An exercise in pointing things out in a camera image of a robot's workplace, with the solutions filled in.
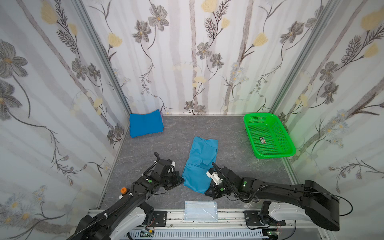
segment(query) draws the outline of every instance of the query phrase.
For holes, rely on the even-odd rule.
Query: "green plastic basket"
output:
[[[291,157],[296,148],[279,118],[272,113],[249,113],[245,128],[255,156],[259,159]]]

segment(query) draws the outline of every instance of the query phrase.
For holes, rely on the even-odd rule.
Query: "clear plastic package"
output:
[[[216,202],[185,202],[185,222],[217,222]]]

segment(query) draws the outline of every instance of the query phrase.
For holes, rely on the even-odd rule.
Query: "gray floor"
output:
[[[218,140],[216,164],[226,166],[240,177],[254,177],[267,182],[290,184],[281,159],[257,159],[252,151],[243,117],[164,117],[164,132],[131,138],[127,136],[112,173],[101,209],[114,204],[120,188],[130,187],[156,159],[176,162],[176,170],[182,171],[188,160],[195,136]],[[212,198],[180,185],[166,194],[152,196],[147,203],[155,209],[184,209],[185,201],[212,201]],[[219,209],[251,208],[258,204],[217,199]]]

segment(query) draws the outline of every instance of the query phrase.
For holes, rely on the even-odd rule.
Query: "wall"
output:
[[[0,36],[0,235],[66,239],[128,118],[70,1],[1,1]]]
[[[134,113],[268,111],[321,0],[83,0]]]
[[[354,206],[338,240],[382,239],[384,4],[342,1],[276,113],[298,148],[300,181]],[[350,206],[340,201],[340,214]]]

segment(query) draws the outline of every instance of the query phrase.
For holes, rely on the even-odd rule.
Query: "wire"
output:
[[[277,188],[293,191],[292,189],[288,189],[288,188],[284,188],[284,187],[279,187],[279,186],[275,186],[275,185],[271,185],[271,187],[277,187]],[[335,197],[339,197],[339,198],[344,199],[345,201],[347,201],[351,205],[351,210],[348,213],[346,213],[346,214],[339,215],[339,217],[346,216],[346,215],[350,214],[353,211],[352,203],[350,201],[348,201],[347,199],[345,199],[344,197],[342,197],[342,196],[335,195],[335,194],[332,194],[332,193],[325,193],[325,192],[310,192],[310,191],[300,191],[300,190],[296,190],[296,192],[326,194],[326,195],[331,195],[331,196],[335,196]]]
[[[295,233],[295,231],[296,231],[296,220],[295,220],[295,228],[293,229],[293,232],[291,233],[291,235],[289,235],[288,237],[286,237],[286,238],[283,238],[282,240],[286,240],[286,239],[288,239],[288,238],[290,238],[294,233]]]

